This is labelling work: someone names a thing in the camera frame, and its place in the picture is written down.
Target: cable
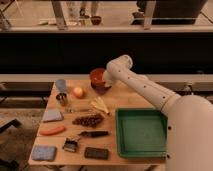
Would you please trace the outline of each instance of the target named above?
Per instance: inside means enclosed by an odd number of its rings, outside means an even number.
[[[211,24],[213,24],[213,21],[205,14],[203,11],[200,12]]]

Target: gray sponge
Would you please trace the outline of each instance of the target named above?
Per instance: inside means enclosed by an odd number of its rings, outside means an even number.
[[[32,160],[36,161],[53,161],[55,159],[57,148],[55,146],[36,145],[33,148]]]
[[[61,115],[61,112],[59,109],[47,109],[44,112],[44,116],[42,118],[42,122],[51,122],[51,121],[61,121],[63,120],[63,116]]]

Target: dried fruit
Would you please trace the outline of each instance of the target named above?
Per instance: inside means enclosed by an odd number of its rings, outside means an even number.
[[[82,125],[86,127],[96,127],[99,123],[103,121],[103,116],[99,113],[94,115],[87,115],[87,116],[81,116],[75,118],[75,120],[72,121],[74,125]]]

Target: chocolate bar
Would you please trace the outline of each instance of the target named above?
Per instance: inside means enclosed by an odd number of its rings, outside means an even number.
[[[109,150],[105,148],[86,147],[84,157],[106,160],[109,157]]]

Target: chair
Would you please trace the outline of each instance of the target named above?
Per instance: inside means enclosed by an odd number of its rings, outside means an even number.
[[[7,124],[0,127],[0,134],[2,132],[4,132],[5,130],[7,130],[10,126],[14,126],[14,127],[18,128],[19,126],[21,126],[21,122],[19,122],[17,119],[14,119],[14,120],[8,122]],[[19,165],[16,161],[7,162],[7,161],[0,159],[0,170],[15,171],[15,170],[17,170],[18,166]]]

